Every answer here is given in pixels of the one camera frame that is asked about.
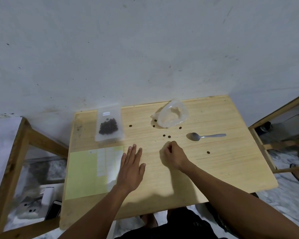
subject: wooden chair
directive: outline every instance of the wooden chair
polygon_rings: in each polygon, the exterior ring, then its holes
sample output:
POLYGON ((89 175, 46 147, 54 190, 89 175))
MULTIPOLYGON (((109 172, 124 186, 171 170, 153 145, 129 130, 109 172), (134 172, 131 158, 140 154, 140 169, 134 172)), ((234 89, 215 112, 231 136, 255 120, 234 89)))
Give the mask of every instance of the wooden chair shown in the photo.
POLYGON ((33 130, 27 119, 22 118, 0 184, 0 239, 30 239, 59 227, 60 218, 58 217, 52 220, 42 221, 3 232, 10 212, 10 202, 13 199, 29 145, 54 153, 62 158, 68 158, 67 148, 33 130))
POLYGON ((275 110, 274 112, 272 112, 268 116, 264 117, 263 119, 259 120, 258 122, 256 122, 255 124, 253 124, 249 127, 249 131, 251 132, 251 135, 255 139, 255 142, 257 143, 260 151, 262 152, 265 160, 267 161, 267 164, 269 165, 271 171, 274 174, 299 171, 299 167, 287 168, 287 169, 277 169, 277 167, 274 164, 274 161, 272 160, 272 158, 269 155, 269 153, 267 152, 267 150, 281 149, 281 148, 285 148, 285 147, 291 147, 291 146, 299 145, 299 139, 288 140, 288 141, 283 141, 283 142, 276 142, 276 143, 272 143, 272 144, 263 144, 262 141, 260 140, 259 136, 255 132, 255 128, 258 127, 258 126, 263 125, 264 123, 266 123, 268 121, 273 120, 274 118, 276 118, 276 117, 280 116, 281 114, 291 110, 292 108, 295 108, 298 105, 299 105, 299 96, 296 99, 289 102, 288 104, 286 104, 283 107, 275 110))

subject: clear plastic bag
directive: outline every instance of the clear plastic bag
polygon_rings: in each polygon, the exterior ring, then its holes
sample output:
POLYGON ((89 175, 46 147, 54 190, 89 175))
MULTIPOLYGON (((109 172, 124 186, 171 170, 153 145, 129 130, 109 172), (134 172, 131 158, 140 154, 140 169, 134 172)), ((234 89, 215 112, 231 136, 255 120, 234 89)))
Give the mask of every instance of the clear plastic bag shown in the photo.
POLYGON ((188 117, 188 110, 179 100, 172 99, 160 112, 151 116, 161 127, 169 128, 180 124, 188 117))
POLYGON ((123 140, 123 125, 121 107, 119 105, 102 107, 98 109, 95 141, 110 142, 123 140))

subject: person's left hand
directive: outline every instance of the person's left hand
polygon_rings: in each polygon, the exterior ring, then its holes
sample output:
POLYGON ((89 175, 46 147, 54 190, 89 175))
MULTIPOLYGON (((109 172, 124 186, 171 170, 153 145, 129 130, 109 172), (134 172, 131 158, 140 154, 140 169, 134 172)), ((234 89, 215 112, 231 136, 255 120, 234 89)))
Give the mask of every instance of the person's left hand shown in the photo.
POLYGON ((140 165, 141 156, 142 148, 139 148, 136 153, 136 144, 128 148, 127 154, 123 153, 116 184, 124 188, 127 193, 136 190, 143 180, 146 164, 140 165))

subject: yellow paper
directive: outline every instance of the yellow paper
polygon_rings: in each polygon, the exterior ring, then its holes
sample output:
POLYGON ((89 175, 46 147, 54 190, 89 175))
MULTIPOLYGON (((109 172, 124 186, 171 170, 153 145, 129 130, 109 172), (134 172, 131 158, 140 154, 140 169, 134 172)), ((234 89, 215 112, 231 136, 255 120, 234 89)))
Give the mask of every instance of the yellow paper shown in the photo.
POLYGON ((65 199, 109 192, 116 184, 123 146, 70 153, 65 199))

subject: person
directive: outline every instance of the person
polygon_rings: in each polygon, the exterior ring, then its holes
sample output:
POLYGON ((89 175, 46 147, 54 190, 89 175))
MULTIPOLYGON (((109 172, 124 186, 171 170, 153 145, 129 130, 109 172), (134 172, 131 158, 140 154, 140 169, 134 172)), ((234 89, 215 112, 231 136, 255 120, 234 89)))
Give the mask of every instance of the person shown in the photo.
MULTIPOLYGON (((239 238, 299 239, 299 227, 260 199, 206 173, 188 160, 175 141, 164 150, 166 160, 186 174, 206 196, 219 215, 239 238)), ((145 164, 140 164, 142 148, 136 145, 123 153, 116 185, 90 211, 70 226, 59 238, 106 238, 124 199, 143 179, 145 164)), ((208 222, 193 211, 169 210, 167 224, 157 226, 152 214, 144 215, 146 225, 121 238, 217 238, 208 222)))

